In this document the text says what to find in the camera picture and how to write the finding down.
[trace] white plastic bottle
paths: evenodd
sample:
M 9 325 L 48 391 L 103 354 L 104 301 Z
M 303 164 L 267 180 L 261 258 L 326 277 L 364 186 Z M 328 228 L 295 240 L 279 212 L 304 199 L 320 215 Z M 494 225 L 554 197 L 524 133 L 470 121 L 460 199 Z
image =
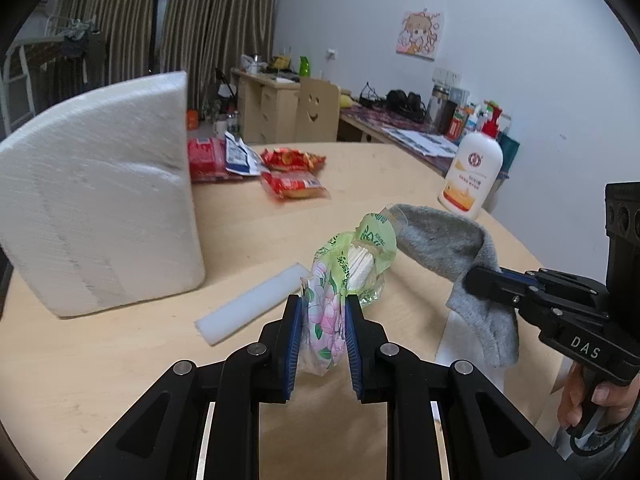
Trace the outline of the white plastic bottle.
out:
M 502 167 L 502 148 L 495 140 L 501 113 L 494 107 L 493 117 L 482 131 L 469 133 L 460 142 L 438 197 L 452 213 L 474 219 L 491 191 Z

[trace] clothing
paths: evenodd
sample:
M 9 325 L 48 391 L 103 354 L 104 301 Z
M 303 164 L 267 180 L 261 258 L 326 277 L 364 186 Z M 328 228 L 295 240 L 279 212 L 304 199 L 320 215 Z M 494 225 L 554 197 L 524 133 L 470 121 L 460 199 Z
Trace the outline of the clothing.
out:
M 624 428 L 621 423 L 609 431 L 595 431 L 583 448 L 585 450 L 596 449 L 612 438 L 616 440 L 615 443 L 592 457 L 581 457 L 572 454 L 566 462 L 573 467 L 582 480 L 605 478 L 604 475 L 608 475 L 626 453 L 636 435 L 638 424 L 640 424 L 640 406 L 636 406 L 635 410 L 629 415 L 629 422 Z
M 84 31 L 77 39 L 75 36 L 65 36 L 60 51 L 67 59 L 79 59 L 86 54 L 88 48 L 89 36 L 87 31 Z
M 460 314 L 478 336 L 487 364 L 516 364 L 519 340 L 514 309 L 479 300 L 462 283 L 471 267 L 500 271 L 487 230 L 476 222 L 431 207 L 397 204 L 391 212 L 398 218 L 404 215 L 407 220 L 407 226 L 397 236 L 398 249 L 453 282 L 447 306 Z

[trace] white foam block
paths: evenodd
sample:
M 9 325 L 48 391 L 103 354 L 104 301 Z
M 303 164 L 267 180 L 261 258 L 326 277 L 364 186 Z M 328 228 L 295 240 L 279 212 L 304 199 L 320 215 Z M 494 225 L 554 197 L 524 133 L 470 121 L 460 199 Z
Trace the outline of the white foam block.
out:
M 184 72 L 60 103 L 0 144 L 0 243 L 42 303 L 77 316 L 197 287 Z
M 289 294 L 300 290 L 300 280 L 308 278 L 310 274 L 305 267 L 296 262 L 197 320 L 196 328 L 207 343 L 215 345 L 286 300 Z

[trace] human hand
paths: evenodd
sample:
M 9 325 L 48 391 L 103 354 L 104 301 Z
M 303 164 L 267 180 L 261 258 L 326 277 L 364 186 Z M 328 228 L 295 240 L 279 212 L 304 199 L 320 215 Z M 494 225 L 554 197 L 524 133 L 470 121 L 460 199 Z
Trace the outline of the human hand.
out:
M 618 424 L 625 420 L 633 409 L 638 392 L 640 391 L 640 376 L 636 376 L 629 386 L 615 386 L 602 383 L 593 392 L 591 402 L 609 409 L 602 418 L 600 427 Z M 582 366 L 574 363 L 569 372 L 560 406 L 558 407 L 558 422 L 564 430 L 569 426 L 577 426 L 582 418 L 581 403 L 585 396 L 585 386 L 582 380 Z

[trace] green bottle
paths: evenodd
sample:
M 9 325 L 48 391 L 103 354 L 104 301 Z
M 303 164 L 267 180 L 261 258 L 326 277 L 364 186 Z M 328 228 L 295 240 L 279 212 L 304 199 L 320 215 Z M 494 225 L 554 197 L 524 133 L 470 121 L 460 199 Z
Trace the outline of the green bottle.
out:
M 311 75 L 311 65 L 306 56 L 300 56 L 300 75 L 309 77 Z

